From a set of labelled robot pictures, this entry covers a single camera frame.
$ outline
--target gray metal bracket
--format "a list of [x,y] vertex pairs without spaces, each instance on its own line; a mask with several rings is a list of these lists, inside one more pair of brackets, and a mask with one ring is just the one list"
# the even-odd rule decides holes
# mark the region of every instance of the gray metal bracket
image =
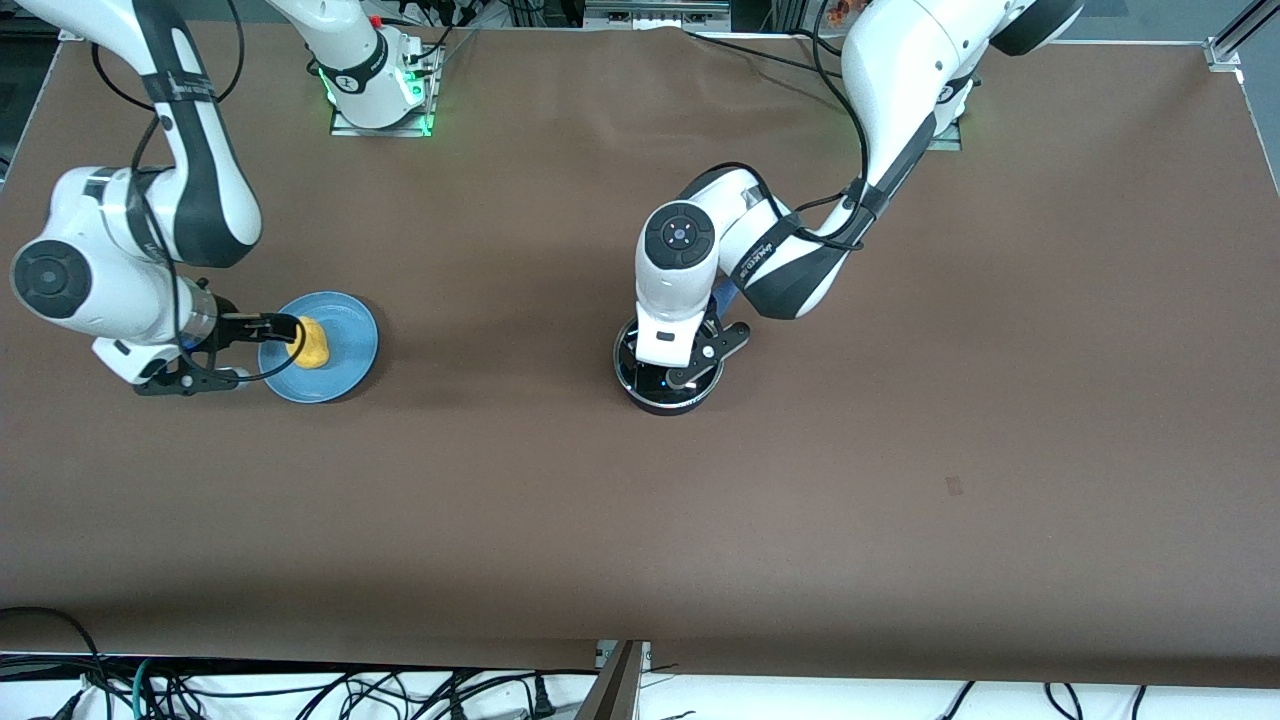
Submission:
[[649,643],[644,641],[602,641],[595,657],[596,662],[605,660],[604,669],[573,719],[634,720],[640,674],[649,667]]
[[1204,61],[1208,63],[1211,73],[1234,73],[1240,69],[1240,54],[1231,51],[1228,56],[1219,55],[1220,49],[1216,37],[1204,41]]

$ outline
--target circular joint cap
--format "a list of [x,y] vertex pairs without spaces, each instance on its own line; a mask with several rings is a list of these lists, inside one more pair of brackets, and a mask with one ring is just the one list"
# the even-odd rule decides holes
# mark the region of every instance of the circular joint cap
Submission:
[[27,246],[13,261],[13,288],[36,313],[54,319],[76,314],[92,286],[88,261],[60,240]]

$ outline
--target yellow sponge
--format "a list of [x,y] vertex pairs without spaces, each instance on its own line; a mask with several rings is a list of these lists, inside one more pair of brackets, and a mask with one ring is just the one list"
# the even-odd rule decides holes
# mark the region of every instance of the yellow sponge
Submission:
[[[302,354],[298,355],[298,359],[293,364],[305,370],[315,370],[329,361],[329,341],[325,340],[324,328],[320,327],[320,323],[311,318],[298,318],[298,322],[302,323],[302,328],[307,334],[302,346]],[[294,340],[288,346],[289,356],[292,357],[297,350],[298,341]]]

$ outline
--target white robotic arm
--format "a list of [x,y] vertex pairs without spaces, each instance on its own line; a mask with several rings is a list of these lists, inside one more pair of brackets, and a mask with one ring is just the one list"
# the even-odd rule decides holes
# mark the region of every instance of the white robotic arm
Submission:
[[426,99],[422,41],[374,27],[360,0],[266,0],[302,35],[329,100],[353,126],[384,128]]
[[[22,4],[137,70],[174,156],[168,169],[91,167],[65,173],[54,188],[44,231],[10,266],[23,305],[54,324],[95,336],[93,352],[114,373],[157,392],[169,387],[166,366],[183,354],[175,336],[188,350],[219,333],[220,347],[276,334],[293,340],[291,322],[280,328],[270,318],[228,320],[236,314],[230,302],[204,283],[170,274],[170,261],[228,268],[253,249],[261,232],[257,201],[182,17],[168,0]],[[214,384],[220,387],[210,389],[237,383]]]
[[[746,342],[744,324],[727,333],[719,327],[737,292],[767,318],[812,310],[933,136],[964,111],[983,51],[1034,50],[1066,29],[1082,5],[874,0],[850,28],[841,63],[846,96],[865,129],[863,177],[817,231],[736,163],[708,170],[655,210],[636,247],[636,322],[620,336],[616,359],[632,400],[664,414],[700,402],[714,384],[704,375],[718,375],[723,359]],[[726,279],[713,300],[718,274]],[[646,380],[654,368],[660,379]]]

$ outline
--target wire bundle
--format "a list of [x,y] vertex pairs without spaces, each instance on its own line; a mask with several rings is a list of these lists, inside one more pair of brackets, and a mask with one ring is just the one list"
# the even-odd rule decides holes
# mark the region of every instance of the wire bundle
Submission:
[[[88,650],[88,657],[74,655],[12,655],[0,657],[0,673],[5,680],[47,676],[50,669],[72,670],[91,685],[133,708],[134,720],[207,720],[202,698],[252,698],[296,693],[314,693],[298,711],[296,720],[311,720],[320,703],[338,688],[346,698],[338,711],[338,720],[351,720],[352,711],[365,701],[376,702],[396,711],[398,720],[440,720],[462,716],[462,705],[480,693],[520,683],[525,691],[530,717],[540,717],[534,693],[527,680],[534,680],[539,691],[539,703],[545,701],[541,679],[550,675],[595,675],[594,670],[550,670],[515,673],[467,684],[484,674],[479,669],[454,670],[430,694],[416,696],[404,687],[401,675],[406,670],[393,670],[376,680],[358,676],[360,666],[348,666],[338,678],[324,685],[306,685],[256,692],[212,692],[193,687],[193,679],[165,667],[166,660],[154,657],[104,657],[93,638],[70,615],[50,607],[19,606],[0,610],[0,620],[10,616],[41,615],[70,625]],[[106,703],[108,720],[113,720],[114,702]]]

